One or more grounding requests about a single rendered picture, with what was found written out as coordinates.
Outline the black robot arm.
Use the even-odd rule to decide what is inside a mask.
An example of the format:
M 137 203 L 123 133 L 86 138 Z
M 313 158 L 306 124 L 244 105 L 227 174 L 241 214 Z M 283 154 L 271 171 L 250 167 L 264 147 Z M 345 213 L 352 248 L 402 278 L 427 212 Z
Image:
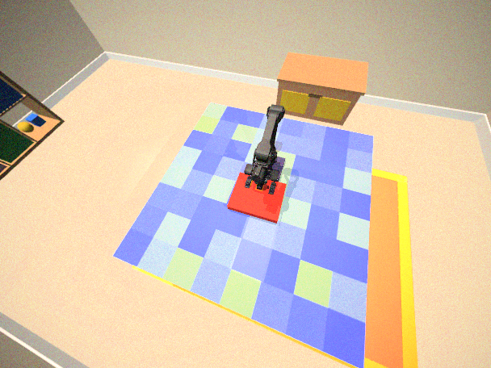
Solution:
M 265 185 L 267 183 L 266 168 L 272 166 L 277 152 L 275 147 L 275 137 L 278 128 L 278 123 L 284 117 L 285 109 L 283 106 L 271 104 L 267 108 L 267 122 L 263 133 L 262 141 L 254 150 L 254 158 L 252 165 L 255 165 L 251 180 L 255 184 Z M 255 161 L 256 157 L 256 161 Z

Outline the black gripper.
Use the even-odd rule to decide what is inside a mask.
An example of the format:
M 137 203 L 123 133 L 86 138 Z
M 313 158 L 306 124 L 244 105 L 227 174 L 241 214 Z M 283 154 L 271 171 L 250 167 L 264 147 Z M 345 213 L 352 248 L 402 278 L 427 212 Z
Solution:
M 251 164 L 247 164 L 246 167 L 245 167 L 245 170 L 244 170 L 244 174 L 246 175 L 251 175 L 251 171 L 253 173 L 254 169 L 253 169 L 254 165 L 251 165 Z M 273 182 L 277 182 L 278 181 L 278 177 L 279 177 L 279 171 L 278 170 L 275 170 L 273 169 L 272 172 L 271 170 L 268 170 L 266 168 L 266 177 L 268 178 L 267 180 L 271 180 Z M 271 179 L 270 179 L 271 178 Z

